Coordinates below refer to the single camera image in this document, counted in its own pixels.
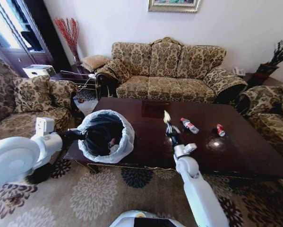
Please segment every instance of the armrest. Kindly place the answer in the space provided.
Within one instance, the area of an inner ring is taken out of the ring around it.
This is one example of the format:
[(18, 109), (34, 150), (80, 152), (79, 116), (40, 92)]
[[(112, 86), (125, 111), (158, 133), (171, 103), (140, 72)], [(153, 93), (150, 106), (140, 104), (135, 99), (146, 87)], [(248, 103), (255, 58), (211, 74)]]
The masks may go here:
[(49, 89), (55, 106), (69, 109), (74, 117), (85, 117), (73, 100), (73, 97), (78, 94), (78, 86), (75, 83), (68, 80), (50, 79)]
[(242, 92), (247, 83), (227, 69), (213, 68), (203, 79), (216, 94), (215, 103), (228, 104)]
[(246, 117), (257, 113), (268, 113), (280, 107), (281, 89), (279, 87), (258, 86), (243, 92), (236, 106), (238, 112)]
[(117, 97), (116, 88), (119, 86), (119, 79), (116, 77), (115, 72), (110, 69), (110, 62), (97, 70), (96, 84), (98, 90), (98, 97)]

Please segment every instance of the dark wood table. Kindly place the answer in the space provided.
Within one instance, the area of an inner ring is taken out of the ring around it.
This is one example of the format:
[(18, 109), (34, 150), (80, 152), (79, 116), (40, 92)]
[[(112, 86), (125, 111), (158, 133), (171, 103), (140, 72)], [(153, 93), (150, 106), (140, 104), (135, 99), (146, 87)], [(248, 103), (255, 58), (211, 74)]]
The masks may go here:
[[(112, 166), (175, 169), (172, 144), (165, 135), (166, 125), (163, 123), (163, 111), (166, 110), (172, 124), (182, 131), (183, 142), (196, 143), (197, 149), (191, 156), (199, 163), (202, 173), (283, 178), (282, 156), (229, 105), (103, 97), (94, 111), (102, 109), (122, 114), (136, 134), (134, 150)], [(195, 135), (184, 131), (181, 117), (191, 120), (200, 132)], [(224, 126), (224, 137), (212, 132), (217, 123)], [(110, 165), (95, 163), (84, 157), (77, 141), (64, 158), (89, 167), (94, 167), (94, 164)]]

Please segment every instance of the vase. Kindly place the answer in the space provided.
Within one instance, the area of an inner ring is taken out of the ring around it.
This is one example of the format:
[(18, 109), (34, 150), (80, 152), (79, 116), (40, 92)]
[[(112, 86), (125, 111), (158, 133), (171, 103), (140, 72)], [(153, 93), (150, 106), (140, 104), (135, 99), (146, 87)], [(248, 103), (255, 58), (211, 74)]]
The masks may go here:
[(247, 89), (254, 86), (262, 85), (264, 81), (267, 80), (269, 76), (278, 68), (279, 68), (278, 66), (274, 66), (274, 65), (260, 64), (257, 71), (247, 81), (248, 83)]
[(74, 58), (75, 65), (76, 66), (80, 66), (81, 65), (81, 60), (79, 58), (77, 50), (74, 50), (72, 53), (73, 53), (73, 58)]

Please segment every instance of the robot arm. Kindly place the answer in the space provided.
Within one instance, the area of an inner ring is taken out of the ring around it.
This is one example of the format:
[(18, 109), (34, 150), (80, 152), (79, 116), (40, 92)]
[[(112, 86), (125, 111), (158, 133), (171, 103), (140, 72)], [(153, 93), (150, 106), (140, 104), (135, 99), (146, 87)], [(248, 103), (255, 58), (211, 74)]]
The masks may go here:
[(47, 164), (66, 142), (82, 137), (75, 131), (52, 132), (54, 120), (47, 117), (36, 118), (35, 129), (36, 134), (31, 139), (10, 137), (0, 140), (0, 187), (4, 183), (22, 180)]
[(199, 165), (189, 154), (197, 148), (192, 143), (184, 146), (180, 140), (180, 131), (171, 124), (171, 118), (165, 112), (164, 122), (167, 124), (166, 135), (172, 140), (174, 147), (174, 160), (176, 170), (184, 182), (184, 192), (199, 226), (226, 227), (228, 220), (216, 198), (213, 189), (206, 182), (200, 171)]

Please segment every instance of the decorative branch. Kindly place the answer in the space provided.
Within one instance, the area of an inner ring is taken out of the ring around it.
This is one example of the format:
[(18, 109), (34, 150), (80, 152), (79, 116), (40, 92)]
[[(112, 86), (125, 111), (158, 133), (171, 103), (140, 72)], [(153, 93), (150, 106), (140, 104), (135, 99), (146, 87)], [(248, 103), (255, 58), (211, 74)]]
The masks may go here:
[(72, 53), (74, 55), (77, 54), (77, 40), (79, 35), (78, 22), (73, 18), (67, 18), (66, 22), (62, 18), (55, 18), (54, 23), (62, 33)]
[(281, 63), (283, 61), (283, 40), (278, 42), (277, 46), (274, 49), (274, 56), (270, 62), (268, 62), (268, 65), (276, 66), (277, 64)]

